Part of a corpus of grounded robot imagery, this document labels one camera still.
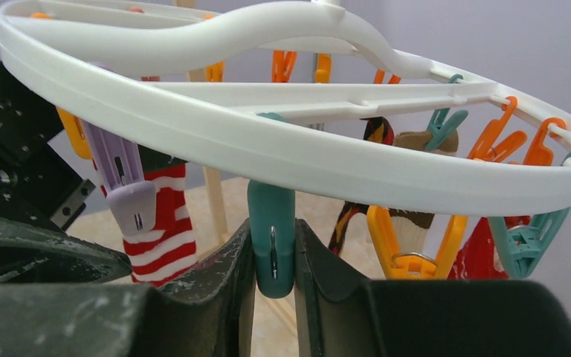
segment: screw hole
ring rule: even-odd
[[[10,108],[12,106],[12,100],[9,99],[0,99],[0,109]]]
[[[12,198],[12,191],[8,189],[1,190],[1,195],[3,195],[4,199],[10,200]]]

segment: hanging clothes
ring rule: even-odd
[[[384,145],[393,145],[395,132],[386,118],[375,117],[361,120],[367,121],[367,127],[364,130],[364,140]],[[328,248],[330,251],[336,255],[341,254],[344,247],[346,230],[349,227],[349,221],[358,213],[367,214],[368,209],[368,205],[344,202],[343,209],[338,214],[338,220],[334,227],[332,238],[329,240]]]
[[[530,216],[506,217],[507,228],[528,225]],[[474,232],[459,251],[448,279],[508,279],[491,236],[488,220],[478,221]]]
[[[198,262],[196,238],[185,204],[185,175],[185,164],[145,174],[145,179],[157,188],[154,229],[123,238],[132,265],[132,281],[136,283],[162,286]],[[104,186],[101,190],[106,196]]]

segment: striped sock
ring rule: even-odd
[[[145,175],[157,188],[155,226],[144,234],[123,238],[136,283],[161,286],[198,262],[196,238],[185,205],[185,173],[182,164]],[[101,190],[105,196],[105,187]]]

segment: floor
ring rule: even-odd
[[[247,184],[248,180],[244,178],[232,178],[222,182],[230,232],[234,232],[248,217]],[[196,231],[199,253],[209,250],[217,244],[217,241],[211,226],[211,215],[204,187],[187,190],[186,199]],[[316,234],[327,243],[342,204],[343,202],[335,199],[297,193],[297,218],[305,219]],[[119,228],[107,210],[80,217],[69,228],[68,233],[118,251],[123,249]],[[369,277],[383,277],[363,215],[355,216],[350,222],[342,257]],[[116,283],[131,283],[131,281],[129,277],[125,277]],[[292,294],[285,301],[294,306]],[[255,299],[251,355],[257,357],[298,356],[296,332],[288,328],[287,323],[284,323],[266,299],[260,296],[256,296]]]

